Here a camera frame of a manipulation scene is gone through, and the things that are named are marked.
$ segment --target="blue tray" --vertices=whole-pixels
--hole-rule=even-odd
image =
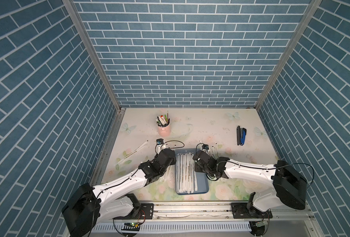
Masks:
[[[180,154],[180,153],[189,153],[189,152],[193,152],[195,153],[195,149],[194,148],[189,148],[189,149],[175,149],[175,154]],[[178,193],[179,195],[191,195],[191,194],[203,194],[203,193],[207,193],[209,192],[209,184],[208,184],[208,179],[206,178],[205,173],[201,173],[201,172],[195,172],[196,173],[196,179],[197,179],[197,191],[193,192],[193,193],[187,193],[187,192],[183,192],[183,193]],[[177,182],[175,179],[175,190],[177,190]]]

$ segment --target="blue brick wall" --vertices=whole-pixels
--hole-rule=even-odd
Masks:
[[[114,113],[61,0],[0,0],[0,237],[63,234]]]
[[[123,107],[248,107],[310,0],[75,0]]]
[[[315,168],[323,233],[350,237],[350,0],[321,2],[259,114],[280,157]]]

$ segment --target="black cable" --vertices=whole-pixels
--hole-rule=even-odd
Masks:
[[[165,145],[165,144],[168,143],[168,142],[170,142],[170,141],[164,142],[164,143],[161,145],[160,149],[162,149],[162,146]],[[175,149],[175,148],[182,148],[182,147],[184,147],[184,143],[183,143],[183,142],[181,142],[181,141],[177,141],[177,142],[180,142],[181,144],[183,144],[183,146],[180,146],[180,147],[168,147],[168,149]]]
[[[269,227],[270,227],[270,214],[269,214],[267,211],[266,211],[266,213],[267,213],[269,219],[267,220],[267,228],[266,228],[266,230],[264,231],[263,235],[264,235],[265,233],[267,233],[267,230],[269,230]]]
[[[181,141],[177,141],[177,142],[180,142],[181,144],[183,144],[183,146],[180,146],[180,147],[168,147],[168,149],[175,149],[175,148],[182,148],[182,147],[184,147],[184,143],[183,143],[183,142],[181,142]]]
[[[116,226],[114,225],[114,218],[112,219],[113,220],[113,227],[114,227],[114,229],[120,234],[120,235],[122,235],[122,236],[128,236],[128,235],[124,235],[122,232],[120,232],[119,230],[117,230],[117,228],[116,228]]]
[[[219,178],[211,179],[211,177],[209,175],[207,175],[207,173],[205,173],[205,175],[206,175],[206,178],[209,179],[210,181],[217,181],[219,179]]]
[[[313,166],[311,166],[310,164],[307,164],[307,163],[292,163],[292,164],[288,164],[288,165],[284,165],[284,166],[281,166],[281,167],[275,167],[275,168],[270,168],[270,169],[267,169],[267,168],[257,168],[257,167],[250,167],[250,166],[245,166],[245,165],[242,165],[242,164],[239,164],[239,163],[235,163],[235,162],[232,162],[232,161],[220,161],[219,163],[217,163],[217,166],[216,166],[216,171],[218,172],[217,168],[219,167],[219,164],[221,162],[229,162],[229,163],[232,163],[232,164],[235,164],[235,165],[239,165],[239,166],[242,166],[242,167],[246,167],[246,168],[252,168],[252,169],[262,169],[262,170],[272,170],[272,169],[279,169],[279,168],[284,168],[284,167],[287,167],[287,166],[290,166],[290,165],[307,165],[309,167],[312,168],[312,171],[313,171],[313,175],[312,175],[312,181],[309,183],[308,187],[306,188],[306,190],[308,190],[308,188],[312,185],[313,181],[314,181],[314,168]]]
[[[196,148],[195,148],[195,155],[196,155],[196,152],[197,152],[197,146],[200,145],[200,144],[205,145],[204,143],[199,143],[199,144],[197,144],[197,145],[196,145]]]
[[[102,194],[102,192],[104,192],[105,190],[108,190],[108,189],[110,189],[110,188],[119,186],[119,185],[123,184],[125,181],[127,181],[128,179],[130,179],[130,178],[125,179],[122,183],[119,183],[119,184],[116,184],[116,185],[114,185],[114,186],[108,187],[108,188],[104,189],[103,191],[99,192],[99,194],[98,194],[97,197],[96,197],[96,202],[95,202],[95,206],[94,206],[94,211],[92,212],[91,230],[89,231],[87,237],[89,237],[89,235],[91,234],[91,231],[92,231],[92,225],[93,225],[93,223],[94,223],[94,217],[95,217],[95,213],[94,213],[94,212],[95,212],[95,208],[96,208],[96,204],[97,204],[97,198],[98,198],[98,197],[100,196],[100,194]]]
[[[99,195],[100,194],[102,194],[102,192],[99,192],[99,194],[97,195],[97,197],[96,197],[96,202],[95,202],[95,206],[94,206],[94,211],[92,212],[92,222],[91,222],[91,230],[89,231],[89,233],[88,233],[88,236],[87,237],[89,237],[89,235],[91,234],[91,231],[92,231],[92,225],[93,225],[93,223],[94,223],[94,217],[95,217],[95,208],[96,208],[96,204],[97,204],[97,198],[99,197]]]

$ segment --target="table surface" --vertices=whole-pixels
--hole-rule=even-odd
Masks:
[[[164,141],[179,140],[184,148],[192,148],[201,142],[214,145],[220,156],[254,163],[275,164],[278,157],[264,130],[255,109],[230,108],[127,108],[116,138],[103,183],[110,182],[131,172],[141,162],[152,160],[158,129],[155,118],[169,114],[171,134]],[[247,129],[245,144],[237,145],[236,128]],[[147,145],[124,161],[118,161],[132,153],[143,142]],[[171,142],[170,146],[181,146]],[[246,179],[224,179],[209,181],[209,192],[199,195],[178,195],[175,190],[175,169],[166,180],[151,183],[133,193],[139,200],[248,200],[252,192],[260,192],[268,187]]]

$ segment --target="white robotic arm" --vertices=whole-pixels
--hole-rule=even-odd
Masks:
[[[141,163],[138,169],[108,183],[91,187],[89,183],[80,186],[62,208],[62,214],[71,237],[81,237],[91,231],[96,223],[118,216],[135,218],[140,211],[140,202],[134,189],[157,181],[170,165],[176,163],[175,152],[166,148],[159,139],[153,160]]]
[[[307,180],[287,162],[257,165],[238,162],[226,157],[217,160],[208,155],[208,145],[196,152],[193,160],[201,170],[212,178],[240,178],[268,186],[263,192],[251,193],[247,209],[251,216],[258,216],[268,209],[287,205],[294,209],[305,209]]]

